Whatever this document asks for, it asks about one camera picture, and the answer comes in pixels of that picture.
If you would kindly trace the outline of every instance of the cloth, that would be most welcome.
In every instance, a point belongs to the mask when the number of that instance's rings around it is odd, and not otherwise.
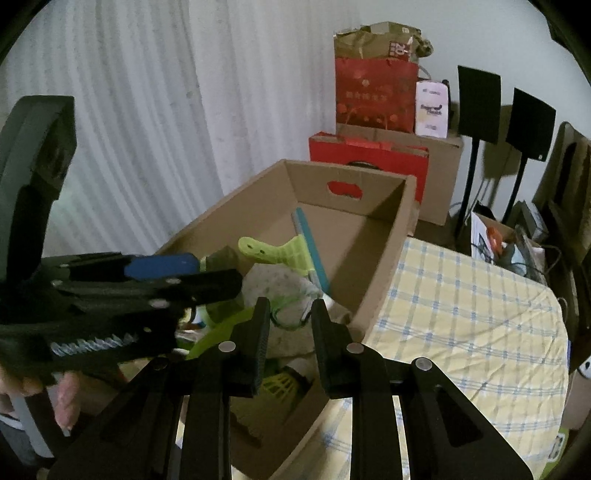
[[[538,478],[560,425],[567,335],[554,294],[480,260],[408,239],[379,319],[364,342],[382,356],[426,356],[464,392]],[[394,398],[404,478],[410,477]],[[277,479],[348,479],[351,399],[322,424]],[[233,478],[243,478],[235,472]]]
[[[271,302],[267,358],[306,355],[314,351],[309,313],[316,299],[324,299],[333,322],[349,323],[348,310],[283,264],[254,264],[242,282],[242,295],[246,308],[254,307],[259,297]]]

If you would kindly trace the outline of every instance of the white wall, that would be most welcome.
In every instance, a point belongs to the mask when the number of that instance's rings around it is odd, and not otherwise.
[[[458,99],[457,65],[488,70],[501,75],[503,105],[510,105],[513,88],[520,88],[556,108],[554,137],[563,121],[591,135],[591,87],[573,56],[550,38],[544,16],[527,0],[360,0],[358,5],[364,24],[390,20],[423,31],[434,53],[421,65],[433,79],[450,80],[452,101]],[[465,187],[470,140],[465,141],[452,204],[462,201]],[[481,144],[471,199],[482,180],[482,151]],[[518,200],[532,199],[547,164],[528,162]],[[514,180],[514,175],[506,176],[499,184],[492,206],[497,217],[504,213]],[[485,203],[491,190],[480,195]]]

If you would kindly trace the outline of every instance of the box handle hole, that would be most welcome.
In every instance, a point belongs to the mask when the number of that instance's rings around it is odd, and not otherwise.
[[[350,197],[355,200],[361,200],[363,191],[355,183],[347,183],[345,181],[330,181],[327,183],[329,192],[334,195]]]

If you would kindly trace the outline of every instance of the lime green plastic tool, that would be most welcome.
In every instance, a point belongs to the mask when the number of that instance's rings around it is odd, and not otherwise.
[[[243,236],[238,241],[238,249],[242,255],[258,263],[283,263],[302,277],[307,277],[310,271],[314,270],[314,262],[308,251],[304,235],[297,235],[280,247]]]

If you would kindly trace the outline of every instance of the paper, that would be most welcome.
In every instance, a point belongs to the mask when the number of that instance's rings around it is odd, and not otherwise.
[[[470,243],[472,244],[472,258],[479,258],[486,263],[493,263],[495,258],[492,253],[491,243],[486,234],[486,225],[472,212],[470,216],[472,231],[470,233]]]

